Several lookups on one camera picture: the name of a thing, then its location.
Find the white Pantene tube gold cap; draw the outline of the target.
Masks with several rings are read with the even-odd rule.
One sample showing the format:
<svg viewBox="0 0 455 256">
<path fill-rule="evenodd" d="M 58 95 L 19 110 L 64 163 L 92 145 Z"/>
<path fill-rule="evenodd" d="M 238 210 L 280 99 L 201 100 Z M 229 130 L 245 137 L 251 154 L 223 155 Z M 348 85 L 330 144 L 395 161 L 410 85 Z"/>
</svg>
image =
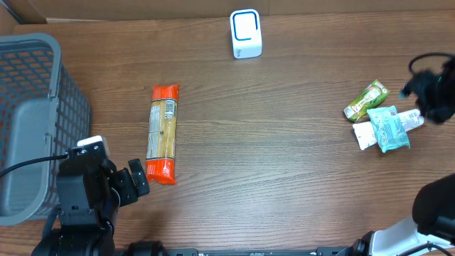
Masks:
<svg viewBox="0 0 455 256">
<path fill-rule="evenodd" d="M 418 109 L 407 110 L 397 114 L 402 122 L 405 131 L 416 129 L 424 124 L 424 118 L 420 115 Z M 353 125 L 353 131 L 361 150 L 365 150 L 370 146 L 378 143 L 373 126 L 370 122 L 362 122 Z"/>
</svg>

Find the white barcode scanner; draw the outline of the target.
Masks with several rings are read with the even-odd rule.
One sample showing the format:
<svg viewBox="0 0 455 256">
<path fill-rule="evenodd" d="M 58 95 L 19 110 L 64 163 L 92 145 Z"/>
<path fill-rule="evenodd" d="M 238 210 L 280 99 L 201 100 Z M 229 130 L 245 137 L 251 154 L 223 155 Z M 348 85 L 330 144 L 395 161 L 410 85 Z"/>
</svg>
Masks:
<svg viewBox="0 0 455 256">
<path fill-rule="evenodd" d="M 230 14 L 230 31 L 234 58 L 256 58 L 262 54 L 260 16 L 255 9 L 233 11 Z"/>
</svg>

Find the spaghetti pack with red ends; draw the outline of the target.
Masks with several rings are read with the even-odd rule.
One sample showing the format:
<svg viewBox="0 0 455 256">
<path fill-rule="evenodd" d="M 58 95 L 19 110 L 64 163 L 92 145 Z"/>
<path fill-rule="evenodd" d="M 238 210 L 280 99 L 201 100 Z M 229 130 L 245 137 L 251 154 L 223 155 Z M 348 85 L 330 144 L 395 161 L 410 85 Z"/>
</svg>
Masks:
<svg viewBox="0 0 455 256">
<path fill-rule="evenodd" d="M 179 84 L 155 85 L 149 114 L 146 177 L 148 181 L 176 184 L 175 152 Z"/>
</svg>

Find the grey plastic basket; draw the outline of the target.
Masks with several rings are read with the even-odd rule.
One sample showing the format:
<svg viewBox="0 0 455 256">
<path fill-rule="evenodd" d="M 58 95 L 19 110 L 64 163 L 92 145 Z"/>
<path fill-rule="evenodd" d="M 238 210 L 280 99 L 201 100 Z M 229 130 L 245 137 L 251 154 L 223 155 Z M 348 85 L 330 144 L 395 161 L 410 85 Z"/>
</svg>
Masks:
<svg viewBox="0 0 455 256">
<path fill-rule="evenodd" d="M 92 110 L 63 65 L 54 37 L 1 37 L 1 225 L 46 218 L 59 203 L 58 156 L 90 136 Z"/>
</svg>

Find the green yellow snack bar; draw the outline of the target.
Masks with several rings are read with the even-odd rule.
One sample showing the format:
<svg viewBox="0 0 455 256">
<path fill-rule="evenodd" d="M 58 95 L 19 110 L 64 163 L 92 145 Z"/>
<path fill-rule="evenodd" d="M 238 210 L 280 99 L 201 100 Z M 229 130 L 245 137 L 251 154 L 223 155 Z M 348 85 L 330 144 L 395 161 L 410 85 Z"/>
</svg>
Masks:
<svg viewBox="0 0 455 256">
<path fill-rule="evenodd" d="M 390 91 L 379 81 L 374 80 L 344 110 L 347 119 L 357 122 L 367 114 L 367 110 L 381 105 Z"/>
</svg>

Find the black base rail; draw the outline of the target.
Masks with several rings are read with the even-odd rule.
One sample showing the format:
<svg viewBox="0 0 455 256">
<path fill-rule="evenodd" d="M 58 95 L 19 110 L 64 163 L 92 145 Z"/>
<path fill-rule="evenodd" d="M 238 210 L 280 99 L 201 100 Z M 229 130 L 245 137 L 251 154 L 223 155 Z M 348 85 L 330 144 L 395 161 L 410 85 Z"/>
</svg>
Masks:
<svg viewBox="0 0 455 256">
<path fill-rule="evenodd" d="M 347 255 L 347 247 L 318 247 L 313 250 L 206 250 L 164 249 L 163 252 L 135 252 L 132 255 L 158 256 L 336 256 Z"/>
</svg>

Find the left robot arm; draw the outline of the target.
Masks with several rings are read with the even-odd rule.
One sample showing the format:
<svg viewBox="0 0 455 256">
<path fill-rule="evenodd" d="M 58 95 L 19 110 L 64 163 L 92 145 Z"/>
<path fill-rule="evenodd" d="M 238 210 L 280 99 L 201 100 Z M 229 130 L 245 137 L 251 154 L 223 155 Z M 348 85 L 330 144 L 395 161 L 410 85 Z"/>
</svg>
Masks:
<svg viewBox="0 0 455 256">
<path fill-rule="evenodd" d="M 119 209 L 149 194 L 139 159 L 121 170 L 106 158 L 76 156 L 59 165 L 60 200 L 33 255 L 119 255 L 114 245 Z"/>
</svg>

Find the teal snack packet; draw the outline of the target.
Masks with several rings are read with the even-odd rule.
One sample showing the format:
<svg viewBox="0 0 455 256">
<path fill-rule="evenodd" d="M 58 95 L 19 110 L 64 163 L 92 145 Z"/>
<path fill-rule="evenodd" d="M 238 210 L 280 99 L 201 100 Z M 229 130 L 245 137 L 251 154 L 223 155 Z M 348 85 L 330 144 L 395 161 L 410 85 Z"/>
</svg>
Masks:
<svg viewBox="0 0 455 256">
<path fill-rule="evenodd" d="M 410 148 L 409 137 L 395 106 L 369 109 L 367 114 L 382 153 L 402 146 Z"/>
</svg>

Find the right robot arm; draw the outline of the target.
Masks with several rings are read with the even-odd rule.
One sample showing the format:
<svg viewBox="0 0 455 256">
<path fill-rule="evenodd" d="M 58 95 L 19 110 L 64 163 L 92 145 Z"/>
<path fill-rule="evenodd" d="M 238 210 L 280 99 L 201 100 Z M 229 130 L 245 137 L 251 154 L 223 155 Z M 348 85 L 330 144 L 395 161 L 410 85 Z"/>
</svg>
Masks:
<svg viewBox="0 0 455 256">
<path fill-rule="evenodd" d="M 413 64 L 423 58 L 446 57 L 442 71 L 413 70 Z M 424 53 L 408 64 L 412 78 L 400 94 L 417 96 L 416 105 L 423 118 L 443 124 L 454 115 L 454 55 Z M 351 246 L 341 248 L 342 255 L 423 255 L 438 250 L 449 255 L 454 247 L 454 175 L 445 176 L 423 186 L 417 194 L 412 215 L 393 226 L 370 231 Z"/>
</svg>

